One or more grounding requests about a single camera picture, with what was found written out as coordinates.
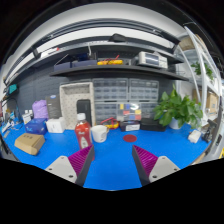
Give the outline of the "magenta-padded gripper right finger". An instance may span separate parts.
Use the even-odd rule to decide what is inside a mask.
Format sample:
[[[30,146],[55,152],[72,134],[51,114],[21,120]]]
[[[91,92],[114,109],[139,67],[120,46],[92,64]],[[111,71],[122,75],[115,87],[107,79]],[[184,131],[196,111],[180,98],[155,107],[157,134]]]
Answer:
[[[136,145],[132,146],[132,156],[142,186],[153,183],[180,170],[168,157],[157,157]]]

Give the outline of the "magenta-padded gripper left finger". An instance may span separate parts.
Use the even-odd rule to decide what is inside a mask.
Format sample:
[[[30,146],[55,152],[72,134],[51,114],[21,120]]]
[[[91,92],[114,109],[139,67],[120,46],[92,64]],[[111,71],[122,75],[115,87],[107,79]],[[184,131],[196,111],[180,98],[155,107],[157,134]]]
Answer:
[[[69,157],[58,157],[46,168],[46,171],[75,183],[78,186],[83,186],[94,156],[94,146],[91,145],[77,151]]]

